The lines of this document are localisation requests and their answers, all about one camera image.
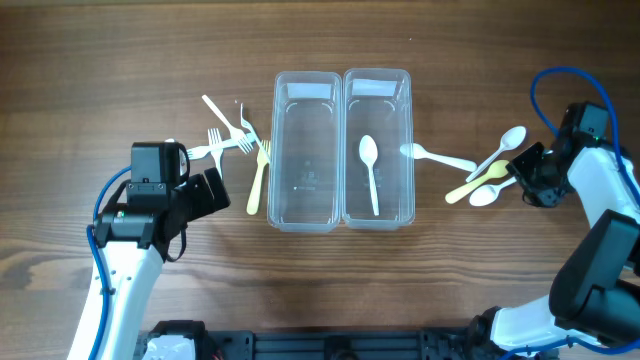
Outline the white fork long handle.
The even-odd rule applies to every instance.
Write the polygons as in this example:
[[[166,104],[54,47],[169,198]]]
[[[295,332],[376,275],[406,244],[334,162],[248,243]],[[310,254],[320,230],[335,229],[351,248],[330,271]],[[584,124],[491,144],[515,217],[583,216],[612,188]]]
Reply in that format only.
[[[222,171],[223,149],[218,148],[218,145],[222,142],[222,137],[217,128],[208,129],[208,141],[209,141],[209,145],[212,147],[212,150],[210,151],[210,155],[214,159],[215,166],[220,174],[220,177],[223,177],[223,171]]]

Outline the white spoon large bowl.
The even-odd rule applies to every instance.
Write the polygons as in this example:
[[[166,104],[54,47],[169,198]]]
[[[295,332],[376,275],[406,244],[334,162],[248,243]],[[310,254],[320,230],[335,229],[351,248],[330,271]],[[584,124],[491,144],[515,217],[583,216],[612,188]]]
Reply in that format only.
[[[505,151],[511,151],[518,148],[524,141],[527,130],[524,126],[516,126],[505,132],[499,143],[498,149],[487,159],[485,159],[474,172],[472,172],[465,182],[469,183],[479,176],[494,160]]]

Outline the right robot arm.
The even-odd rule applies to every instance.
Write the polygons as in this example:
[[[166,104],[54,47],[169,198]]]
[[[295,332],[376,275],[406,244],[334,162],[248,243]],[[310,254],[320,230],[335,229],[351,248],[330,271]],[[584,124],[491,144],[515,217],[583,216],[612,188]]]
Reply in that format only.
[[[621,279],[639,268],[639,187],[619,148],[582,130],[561,130],[546,153],[536,143],[508,166],[536,205],[577,193],[590,230],[547,296],[493,308],[467,331],[469,359],[531,358],[580,345],[617,355],[639,346],[639,288]]]

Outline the white spoon long handle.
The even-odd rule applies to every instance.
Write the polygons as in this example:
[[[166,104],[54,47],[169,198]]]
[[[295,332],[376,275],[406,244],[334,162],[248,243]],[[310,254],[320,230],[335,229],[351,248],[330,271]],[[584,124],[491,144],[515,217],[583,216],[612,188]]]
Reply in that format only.
[[[368,170],[369,190],[373,214],[379,215],[379,200],[374,176],[374,164],[378,159],[378,149],[374,139],[370,135],[364,135],[359,143],[359,156]]]

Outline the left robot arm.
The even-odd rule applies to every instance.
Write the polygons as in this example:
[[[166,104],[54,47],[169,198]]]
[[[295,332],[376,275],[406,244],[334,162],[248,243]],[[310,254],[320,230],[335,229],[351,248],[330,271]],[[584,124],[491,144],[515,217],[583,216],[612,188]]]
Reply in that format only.
[[[164,202],[139,203],[123,192],[151,187],[150,182],[123,181],[86,232],[93,256],[92,280],[68,357],[130,359],[134,355],[144,312],[156,280],[167,262],[170,242],[186,247],[191,221],[230,205],[217,169],[184,175],[163,183]]]

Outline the yellow plastic spoon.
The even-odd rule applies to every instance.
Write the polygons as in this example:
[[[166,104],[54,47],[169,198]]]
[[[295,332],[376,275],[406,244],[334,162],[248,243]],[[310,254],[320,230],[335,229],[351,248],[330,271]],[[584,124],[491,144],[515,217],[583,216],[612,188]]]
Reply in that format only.
[[[508,174],[508,164],[508,160],[495,161],[482,176],[447,193],[445,195],[445,201],[448,204],[454,204],[463,199],[465,196],[469,195],[471,192],[473,192],[475,189],[477,189],[487,181],[505,177]]]

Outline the white spoon bowl down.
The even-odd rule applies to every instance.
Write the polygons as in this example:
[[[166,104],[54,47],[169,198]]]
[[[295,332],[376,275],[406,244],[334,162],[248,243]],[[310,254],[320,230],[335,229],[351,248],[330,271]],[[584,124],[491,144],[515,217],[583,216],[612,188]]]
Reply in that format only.
[[[502,189],[516,183],[516,178],[511,177],[499,185],[482,185],[473,191],[469,197],[469,203],[474,207],[489,205],[497,200]]]

